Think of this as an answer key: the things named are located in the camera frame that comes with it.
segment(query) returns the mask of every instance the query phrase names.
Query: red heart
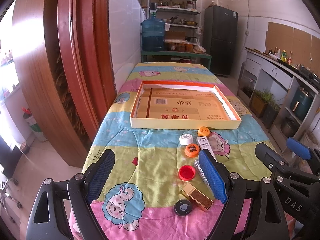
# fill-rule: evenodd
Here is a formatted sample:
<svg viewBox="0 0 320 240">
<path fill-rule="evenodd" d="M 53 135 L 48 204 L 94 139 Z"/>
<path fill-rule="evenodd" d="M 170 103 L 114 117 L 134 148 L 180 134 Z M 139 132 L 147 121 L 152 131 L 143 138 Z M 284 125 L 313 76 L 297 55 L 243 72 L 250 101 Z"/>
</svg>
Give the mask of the red heart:
<svg viewBox="0 0 320 240">
<path fill-rule="evenodd" d="M 137 166 L 138 165 L 138 157 L 135 157 L 133 159 L 132 163 Z"/>
</svg>

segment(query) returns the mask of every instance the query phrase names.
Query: black refrigerator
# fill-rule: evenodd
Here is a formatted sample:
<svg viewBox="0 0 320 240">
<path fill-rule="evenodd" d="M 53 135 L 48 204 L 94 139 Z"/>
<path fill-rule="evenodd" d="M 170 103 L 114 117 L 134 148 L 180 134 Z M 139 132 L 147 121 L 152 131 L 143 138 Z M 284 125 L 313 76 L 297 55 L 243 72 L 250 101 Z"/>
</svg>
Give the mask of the black refrigerator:
<svg viewBox="0 0 320 240">
<path fill-rule="evenodd" d="M 221 6 L 210 6 L 204 12 L 203 47 L 212 56 L 210 71 L 230 75 L 235 54 L 238 13 Z"/>
</svg>

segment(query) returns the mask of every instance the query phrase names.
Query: shallow orange and white box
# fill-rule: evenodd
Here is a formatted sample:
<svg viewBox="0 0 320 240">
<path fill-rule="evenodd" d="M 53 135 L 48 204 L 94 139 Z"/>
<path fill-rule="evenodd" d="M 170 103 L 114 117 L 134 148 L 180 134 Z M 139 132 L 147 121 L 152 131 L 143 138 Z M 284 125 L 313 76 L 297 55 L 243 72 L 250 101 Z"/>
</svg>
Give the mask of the shallow orange and white box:
<svg viewBox="0 0 320 240">
<path fill-rule="evenodd" d="M 160 95 L 155 92 L 163 89 L 168 89 L 168 93 Z M 195 92 L 181 95 L 181 90 Z M 132 128 L 189 130 L 205 126 L 231 130 L 239 127 L 241 118 L 216 85 L 143 81 L 135 98 L 130 123 Z"/>
</svg>

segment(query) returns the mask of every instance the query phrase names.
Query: blue gripper pad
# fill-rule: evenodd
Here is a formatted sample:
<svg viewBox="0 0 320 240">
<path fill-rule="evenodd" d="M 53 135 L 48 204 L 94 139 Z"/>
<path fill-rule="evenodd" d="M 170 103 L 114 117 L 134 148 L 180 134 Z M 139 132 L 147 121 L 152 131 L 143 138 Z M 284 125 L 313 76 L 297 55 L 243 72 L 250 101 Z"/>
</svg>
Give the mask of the blue gripper pad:
<svg viewBox="0 0 320 240">
<path fill-rule="evenodd" d="M 292 137 L 287 139 L 287 147 L 303 160 L 311 159 L 309 148 L 304 146 L 301 142 L 296 141 Z"/>
<path fill-rule="evenodd" d="M 97 161 L 92 165 L 99 165 L 97 169 L 95 169 L 95 174 L 92 179 L 88 183 L 88 193 L 86 196 L 86 201 L 90 205 L 92 201 L 99 198 L 101 191 L 110 175 L 113 166 L 115 165 L 115 154 L 111 150 L 106 150 Z"/>
<path fill-rule="evenodd" d="M 212 164 L 209 157 L 203 150 L 199 153 L 199 164 L 205 177 L 207 178 L 214 197 L 220 200 L 223 204 L 226 203 L 228 200 L 226 185 L 215 166 Z"/>
</svg>

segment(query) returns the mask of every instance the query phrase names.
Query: black bottle cap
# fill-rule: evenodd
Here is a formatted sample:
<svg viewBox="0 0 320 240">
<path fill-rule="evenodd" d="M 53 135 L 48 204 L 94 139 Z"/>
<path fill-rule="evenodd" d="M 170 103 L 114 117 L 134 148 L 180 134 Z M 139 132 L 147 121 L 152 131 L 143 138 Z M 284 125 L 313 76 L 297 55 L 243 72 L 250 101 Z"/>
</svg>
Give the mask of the black bottle cap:
<svg viewBox="0 0 320 240">
<path fill-rule="evenodd" d="M 157 10 L 157 4 L 155 2 L 152 2 L 150 6 L 150 11 L 155 11 L 155 10 Z"/>
<path fill-rule="evenodd" d="M 173 210 L 178 216 L 186 216 L 192 211 L 192 204 L 189 200 L 181 199 L 174 204 Z"/>
</svg>

